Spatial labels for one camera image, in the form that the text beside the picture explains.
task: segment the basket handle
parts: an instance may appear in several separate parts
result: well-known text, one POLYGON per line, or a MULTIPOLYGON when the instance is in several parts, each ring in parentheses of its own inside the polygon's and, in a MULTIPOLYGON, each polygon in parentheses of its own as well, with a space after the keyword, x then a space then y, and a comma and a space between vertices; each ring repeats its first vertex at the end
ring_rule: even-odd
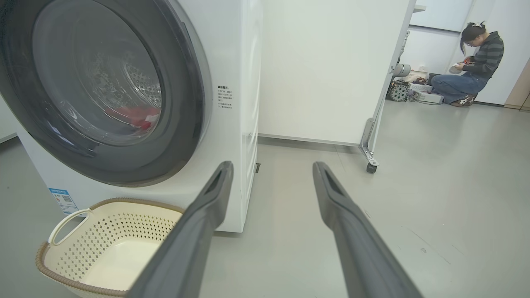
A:
POLYGON ((50 237, 48 238, 48 243, 50 243, 50 246, 57 246, 59 244, 61 244, 63 241, 65 241, 72 233, 74 233, 77 229, 79 229, 79 227, 88 219, 88 217, 90 216, 90 214, 92 213, 92 210, 90 210, 90 208, 87 208, 87 209, 83 209, 83 210, 78 210, 74 213, 71 213, 69 214, 68 216, 66 216, 65 218, 63 218, 62 221, 60 221, 54 228, 54 230, 51 232, 50 234, 50 237), (79 214, 83 214, 83 213, 86 213, 86 218, 77 226, 75 227, 75 229, 73 229, 70 233, 68 233, 68 235, 66 235, 61 241, 59 241, 59 243, 55 243, 55 237, 57 236, 57 234, 59 233, 59 231, 69 222, 71 221, 74 217, 76 217, 77 215, 79 214))

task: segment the white object in person's hand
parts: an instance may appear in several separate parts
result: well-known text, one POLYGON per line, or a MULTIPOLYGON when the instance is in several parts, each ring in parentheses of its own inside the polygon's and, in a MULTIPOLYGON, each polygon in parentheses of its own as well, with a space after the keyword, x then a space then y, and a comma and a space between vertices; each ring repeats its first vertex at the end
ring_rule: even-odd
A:
POLYGON ((451 68, 449 68, 449 72, 452 73, 452 74, 461 73, 462 71, 460 69, 456 68, 456 66, 458 66, 458 63, 455 63, 453 66, 451 66, 451 68))

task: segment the metal stand leg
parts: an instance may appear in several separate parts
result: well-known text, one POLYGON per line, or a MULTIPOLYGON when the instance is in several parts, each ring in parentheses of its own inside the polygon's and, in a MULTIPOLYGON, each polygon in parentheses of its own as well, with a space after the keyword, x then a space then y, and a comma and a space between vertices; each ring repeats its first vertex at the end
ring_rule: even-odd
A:
POLYGON ((368 160, 368 165, 366 166, 366 171, 368 173, 375 173, 377 170, 377 166, 379 163, 375 160, 374 156, 372 155, 372 151, 369 148, 369 140, 372 135, 372 131, 374 130, 375 126, 375 119, 370 118, 366 121, 365 131, 363 133, 363 138, 361 139, 361 143, 359 144, 359 150, 363 153, 363 155, 368 160))

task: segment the basket rim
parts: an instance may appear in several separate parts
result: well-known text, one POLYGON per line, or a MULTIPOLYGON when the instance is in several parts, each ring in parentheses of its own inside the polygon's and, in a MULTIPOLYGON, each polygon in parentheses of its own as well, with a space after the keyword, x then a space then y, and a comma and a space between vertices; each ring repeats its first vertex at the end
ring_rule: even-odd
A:
MULTIPOLYGON (((92 205, 90 207, 90 209, 94 210, 94 209, 99 208, 101 206, 104 206, 104 205, 107 205, 107 204, 110 204, 110 203, 118 203, 118 202, 121 202, 121 203, 132 203, 132 204, 141 204, 141 205, 150 205, 150 206, 155 206, 155 207, 160 207, 160 208, 165 208, 165 209, 177 211, 177 212, 180 212, 182 214, 184 213, 184 210, 185 210, 185 209, 183 209, 181 207, 173 206, 173 205, 170 205, 170 204, 167 204, 167 203, 160 203, 160 202, 151 201, 151 200, 133 199, 133 198, 113 198, 113 199, 104 200, 104 201, 101 201, 99 203, 96 203, 96 204, 92 205)), ((46 265, 44 265, 44 257, 46 256, 46 253, 48 252, 49 248, 50 248, 50 243, 48 243, 48 241, 45 241, 40 246, 39 250, 37 251, 37 256, 35 257, 35 265, 37 266, 37 269, 42 274, 46 275, 47 277, 49 277, 49 278, 51 278, 51 279, 53 279, 53 280, 55 280, 55 281, 57 281, 59 283, 62 283, 64 285, 66 285, 66 286, 69 286, 69 287, 72 287, 72 288, 75 288, 75 289, 78 289, 78 290, 94 293, 94 294, 107 295, 107 296, 116 296, 116 297, 123 297, 123 296, 125 296, 127 294, 128 290, 122 291, 122 290, 113 290, 113 289, 109 289, 109 288, 91 286, 91 285, 83 284, 81 282, 75 281, 73 279, 64 277, 64 276, 62 276, 60 274, 57 274, 57 273, 53 272, 48 267, 46 267, 46 265)))

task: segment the black hair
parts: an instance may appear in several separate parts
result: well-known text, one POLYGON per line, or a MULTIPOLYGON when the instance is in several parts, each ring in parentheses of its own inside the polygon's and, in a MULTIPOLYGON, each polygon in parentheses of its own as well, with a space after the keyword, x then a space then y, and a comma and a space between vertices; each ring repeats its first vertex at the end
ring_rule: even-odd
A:
POLYGON ((464 43, 473 41, 475 38, 477 38, 479 35, 484 34, 486 32, 486 26, 483 24, 484 22, 480 24, 476 24, 473 22, 467 23, 467 27, 462 30, 462 37, 460 38, 460 50, 465 55, 465 48, 464 43))

